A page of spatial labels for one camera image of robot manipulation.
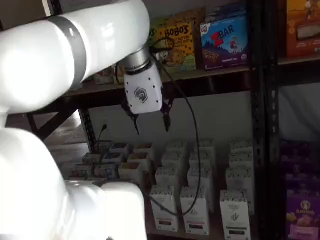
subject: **shelf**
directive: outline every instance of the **shelf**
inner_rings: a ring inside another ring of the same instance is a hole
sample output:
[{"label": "shelf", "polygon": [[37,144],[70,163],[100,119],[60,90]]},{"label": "shelf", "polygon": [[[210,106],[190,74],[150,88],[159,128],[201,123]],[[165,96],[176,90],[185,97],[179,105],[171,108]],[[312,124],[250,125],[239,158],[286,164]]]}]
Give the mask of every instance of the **shelf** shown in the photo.
[{"label": "shelf", "polygon": [[[249,91],[251,89],[249,71],[248,67],[239,66],[211,71],[192,70],[172,74],[172,77],[187,97],[197,97]],[[167,76],[162,75],[161,80],[162,95],[165,99],[182,98]],[[83,88],[67,92],[49,106],[33,114],[60,112],[66,108],[78,110],[120,105],[125,97],[123,85],[95,85],[89,81],[83,83]]]}]

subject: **black cable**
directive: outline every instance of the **black cable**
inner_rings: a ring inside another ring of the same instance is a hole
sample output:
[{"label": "black cable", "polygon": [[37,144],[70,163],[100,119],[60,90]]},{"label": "black cable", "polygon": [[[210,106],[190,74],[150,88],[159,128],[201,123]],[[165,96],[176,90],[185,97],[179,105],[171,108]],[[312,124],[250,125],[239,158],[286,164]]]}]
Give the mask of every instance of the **black cable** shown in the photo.
[{"label": "black cable", "polygon": [[174,84],[174,86],[176,87],[176,89],[180,92],[180,94],[182,95],[182,97],[184,98],[184,100],[186,101],[186,104],[188,105],[188,107],[190,108],[191,114],[192,114],[192,118],[193,118],[193,122],[194,122],[194,129],[195,129],[195,137],[196,137],[196,147],[197,147],[197,153],[198,153],[198,167],[199,167],[199,178],[198,178],[198,184],[197,184],[197,188],[196,188],[196,194],[193,200],[192,205],[190,206],[190,208],[183,212],[182,214],[177,213],[177,212],[173,212],[170,211],[169,209],[167,209],[166,207],[162,206],[159,202],[157,202],[152,196],[150,196],[149,194],[142,192],[147,198],[149,198],[155,205],[157,205],[162,211],[165,211],[173,216],[177,216],[179,217],[180,215],[185,216],[187,214],[189,214],[191,212],[191,210],[194,208],[197,199],[198,199],[198,195],[199,195],[199,191],[200,191],[200,185],[201,185],[201,160],[200,160],[200,149],[199,149],[199,133],[198,133],[198,126],[197,126],[197,120],[196,120],[196,115],[195,112],[187,98],[187,96],[185,95],[185,93],[182,91],[182,89],[180,88],[180,86],[178,85],[178,83],[172,78],[172,76],[170,75],[170,73],[167,71],[167,69],[156,59],[156,57],[151,54],[154,61],[156,62],[156,64],[158,64],[162,70],[165,72],[165,74],[169,77],[170,81]]}]

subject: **orange box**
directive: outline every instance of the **orange box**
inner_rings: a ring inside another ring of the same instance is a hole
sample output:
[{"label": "orange box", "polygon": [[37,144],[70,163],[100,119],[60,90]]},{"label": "orange box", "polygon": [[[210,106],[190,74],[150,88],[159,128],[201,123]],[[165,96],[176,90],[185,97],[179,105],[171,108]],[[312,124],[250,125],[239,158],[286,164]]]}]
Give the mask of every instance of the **orange box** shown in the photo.
[{"label": "orange box", "polygon": [[320,53],[320,1],[287,0],[286,55]]}]

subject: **annie's logo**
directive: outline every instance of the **annie's logo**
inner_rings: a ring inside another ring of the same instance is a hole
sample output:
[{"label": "annie's logo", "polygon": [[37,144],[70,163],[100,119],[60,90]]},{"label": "annie's logo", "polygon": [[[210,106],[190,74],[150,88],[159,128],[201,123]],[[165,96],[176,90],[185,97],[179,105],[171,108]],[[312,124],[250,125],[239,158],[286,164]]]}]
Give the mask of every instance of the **annie's logo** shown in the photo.
[{"label": "annie's logo", "polygon": [[302,210],[297,209],[297,214],[309,214],[309,215],[315,215],[315,212],[313,210],[310,210],[311,203],[309,201],[302,201],[300,204],[300,207]]}]

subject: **white wall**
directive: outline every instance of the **white wall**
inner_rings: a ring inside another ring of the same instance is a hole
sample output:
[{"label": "white wall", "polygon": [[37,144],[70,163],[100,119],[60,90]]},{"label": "white wall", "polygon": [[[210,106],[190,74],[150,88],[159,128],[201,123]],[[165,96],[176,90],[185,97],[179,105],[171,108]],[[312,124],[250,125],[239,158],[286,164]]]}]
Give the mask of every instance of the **white wall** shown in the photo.
[{"label": "white wall", "polygon": [[[213,138],[218,148],[218,161],[227,161],[228,143],[234,139],[252,137],[251,97],[249,92],[191,97],[200,138]],[[120,106],[107,106],[89,110],[96,137],[103,124],[108,129],[101,140],[129,142],[132,144],[153,142],[158,156],[165,145],[183,139],[190,143],[196,140],[191,112],[184,99],[174,100],[170,112],[171,127],[166,132],[160,112],[140,115],[137,135],[133,121]]]}]

